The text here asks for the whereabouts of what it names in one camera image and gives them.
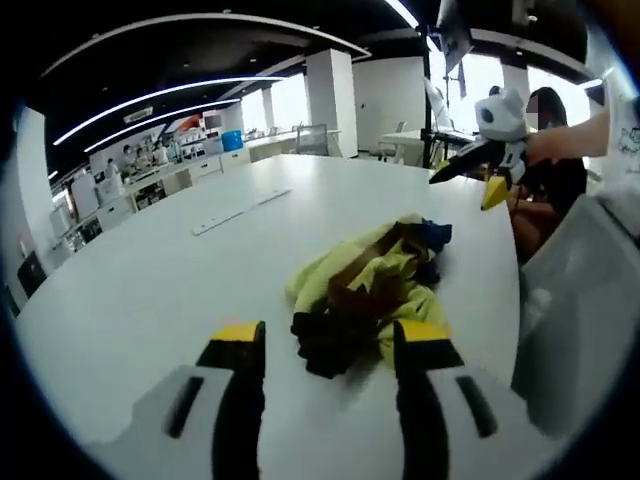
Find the ceiling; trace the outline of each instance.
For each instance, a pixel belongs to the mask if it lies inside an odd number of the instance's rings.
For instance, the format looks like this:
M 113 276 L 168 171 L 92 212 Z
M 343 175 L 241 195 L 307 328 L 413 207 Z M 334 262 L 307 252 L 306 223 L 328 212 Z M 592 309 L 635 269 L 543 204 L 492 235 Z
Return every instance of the ceiling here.
M 422 24 L 435 25 L 439 0 L 402 1 Z M 188 6 L 174 2 L 175 5 L 168 7 L 158 2 L 152 9 L 117 8 L 113 3 L 103 3 L 73 8 L 56 4 L 55 8 L 44 7 L 44 10 L 39 6 L 41 14 L 37 18 L 23 17 L 29 18 L 29 24 L 22 35 L 32 35 L 31 41 L 22 42 L 19 55 L 9 53 L 13 55 L 9 64 L 14 65 L 12 78 L 17 91 L 24 95 L 29 106 L 47 118 L 50 169 L 61 170 L 61 173 L 87 160 L 83 153 L 87 146 L 124 128 L 124 115 L 149 105 L 153 106 L 155 116 L 212 102 L 236 85 L 194 88 L 141 102 L 96 121 L 59 146 L 52 145 L 79 123 L 132 98 L 201 80 L 256 75 L 292 57 L 327 48 L 362 56 L 362 50 L 352 50 L 314 35 L 313 31 L 300 32 L 228 18 L 141 26 L 101 40 L 101 36 L 114 29 L 167 15 L 221 13 L 230 8 L 232 15 L 254 15 L 312 30 L 317 28 L 321 33 L 367 47 L 372 59 L 422 52 L 419 39 L 411 38 L 407 24 L 384 0 L 268 0 L 261 3 L 209 0 L 191 1 Z M 511 23 L 511 0 L 459 0 L 459 3 L 469 27 L 517 34 L 577 59 L 584 56 L 584 42 L 581 35 L 576 35 L 579 25 L 573 28 L 557 10 L 540 7 L 536 12 L 539 21 L 522 29 Z M 394 30 L 404 34 L 376 36 Z M 52 64 L 96 36 L 94 45 L 43 76 Z M 303 68 L 299 63 L 278 74 L 286 75 Z M 256 83 L 250 88 L 263 85 Z M 231 98 L 239 98 L 243 93 L 246 92 L 238 91 Z

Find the column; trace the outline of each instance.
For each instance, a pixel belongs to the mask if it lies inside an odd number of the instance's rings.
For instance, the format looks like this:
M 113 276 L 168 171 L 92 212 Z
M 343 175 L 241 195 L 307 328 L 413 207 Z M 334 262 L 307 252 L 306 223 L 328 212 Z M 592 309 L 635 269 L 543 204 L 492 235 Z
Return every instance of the column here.
M 531 95 L 529 91 L 529 75 L 526 67 L 514 67 L 513 65 L 507 65 L 503 61 L 502 74 L 504 75 L 504 87 L 515 88 L 526 106 L 527 103 L 529 103 L 529 95 Z
M 267 120 L 267 132 L 276 126 L 273 117 L 273 100 L 271 97 L 271 87 L 262 90 L 262 104 L 264 105 L 264 116 Z
M 307 58 L 307 85 L 311 123 L 326 124 L 327 130 L 340 130 L 338 143 L 342 155 L 358 155 L 351 56 L 337 50 L 311 55 Z
M 47 274 L 52 271 L 46 262 L 54 235 L 49 219 L 53 211 L 53 197 L 47 172 L 44 122 L 41 113 L 30 108 L 22 111 L 15 144 L 0 186 L 0 238 L 5 282 L 20 308 L 27 297 L 17 277 L 23 261 L 18 238 L 24 243 L 27 253 L 36 252 Z

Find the office chair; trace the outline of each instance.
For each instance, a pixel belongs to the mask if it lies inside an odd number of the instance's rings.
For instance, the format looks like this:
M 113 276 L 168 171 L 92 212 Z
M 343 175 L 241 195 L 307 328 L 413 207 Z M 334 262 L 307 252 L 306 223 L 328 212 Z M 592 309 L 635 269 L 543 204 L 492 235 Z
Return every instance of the office chair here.
M 323 155 L 328 157 L 327 126 L 322 124 L 299 127 L 298 136 L 296 137 L 296 153 L 299 155 Z
M 407 122 L 399 122 L 398 126 L 396 127 L 395 133 L 402 133 L 406 126 L 407 126 Z M 378 157 L 378 161 L 382 161 L 384 159 L 384 161 L 386 162 L 387 157 L 395 157 L 396 151 L 397 151 L 396 145 L 385 143 L 385 142 L 379 142 L 378 148 L 374 148 L 373 150 L 370 150 L 369 155 L 371 155 L 372 157 Z
M 565 441 L 615 385 L 640 323 L 640 251 L 593 198 L 575 202 L 522 268 L 513 390 Z

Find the window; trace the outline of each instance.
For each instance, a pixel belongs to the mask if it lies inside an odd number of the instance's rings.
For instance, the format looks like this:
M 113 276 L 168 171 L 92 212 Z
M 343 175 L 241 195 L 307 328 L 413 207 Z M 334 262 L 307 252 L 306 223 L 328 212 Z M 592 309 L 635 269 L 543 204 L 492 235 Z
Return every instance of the window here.
M 553 88 L 564 103 L 569 125 L 578 125 L 589 120 L 591 117 L 589 97 L 583 88 L 538 68 L 529 67 L 528 70 L 531 93 L 541 87 Z
M 447 100 L 447 82 L 445 80 L 445 60 L 441 52 L 430 52 L 431 82 L 440 89 Z M 457 66 L 449 74 L 449 114 L 453 125 L 463 132 L 476 132 L 475 105 L 478 100 L 489 96 L 494 85 L 503 88 L 504 76 L 500 60 L 484 55 L 467 54 L 462 59 L 465 73 L 467 95 L 462 98 L 460 84 L 460 67 Z
M 264 114 L 264 103 L 262 102 L 262 90 L 256 90 L 249 95 L 242 97 L 242 123 L 245 132 L 259 130 L 266 132 L 267 119 Z
M 271 101 L 276 127 L 289 130 L 296 125 L 309 124 L 307 89 L 303 74 L 274 83 L 271 87 Z

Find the white table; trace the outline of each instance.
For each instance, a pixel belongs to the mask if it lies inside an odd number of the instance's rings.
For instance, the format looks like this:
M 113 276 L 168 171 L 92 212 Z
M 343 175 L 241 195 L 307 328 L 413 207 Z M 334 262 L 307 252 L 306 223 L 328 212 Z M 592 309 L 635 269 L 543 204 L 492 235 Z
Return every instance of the white table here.
M 473 142 L 475 140 L 473 135 L 458 132 L 453 129 L 440 128 L 437 132 L 434 131 L 433 133 L 451 137 L 452 141 Z M 420 149 L 423 148 L 424 142 L 420 139 L 420 130 L 386 133 L 382 136 L 381 142 L 396 145 L 396 155 L 393 157 L 392 163 L 398 163 L 400 158 L 404 158 L 405 165 L 422 166 L 421 160 L 423 152 Z
M 452 129 L 441 128 L 437 132 L 434 131 L 432 133 L 440 133 L 467 142 L 473 142 L 475 140 L 475 137 L 473 135 L 458 132 Z M 394 145 L 410 145 L 415 147 L 423 145 L 422 140 L 420 140 L 420 130 L 411 130 L 409 132 L 400 133 L 386 133 L 382 136 L 382 139 L 385 143 L 391 143 Z
M 306 372 L 283 289 L 340 241 L 403 214 L 452 223 L 437 294 L 454 343 L 468 363 L 509 385 L 520 302 L 506 207 L 481 212 L 482 183 L 430 186 L 429 175 L 369 160 L 282 155 L 183 190 L 105 232 L 46 280 L 15 322 L 26 360 L 75 438 L 108 441 L 146 391 L 176 366 L 195 363 L 213 332 L 263 320 L 262 478 L 295 478 L 300 465 L 305 478 L 345 478 L 344 465 L 357 470 L 349 478 L 401 478 L 392 373 L 384 365 L 333 380 Z M 293 190 L 191 234 L 230 202 L 282 187 Z
M 338 141 L 339 133 L 340 130 L 327 130 L 327 136 L 329 137 L 329 146 L 331 148 L 330 152 L 334 155 L 341 155 L 340 143 Z M 273 152 L 273 155 L 284 153 L 282 151 L 283 144 L 295 142 L 297 137 L 298 132 L 283 132 L 276 135 L 256 138 L 255 140 L 247 140 L 244 143 L 244 146 L 251 150 L 251 157 L 253 161 L 258 161 L 264 158 L 260 155 L 259 152 Z

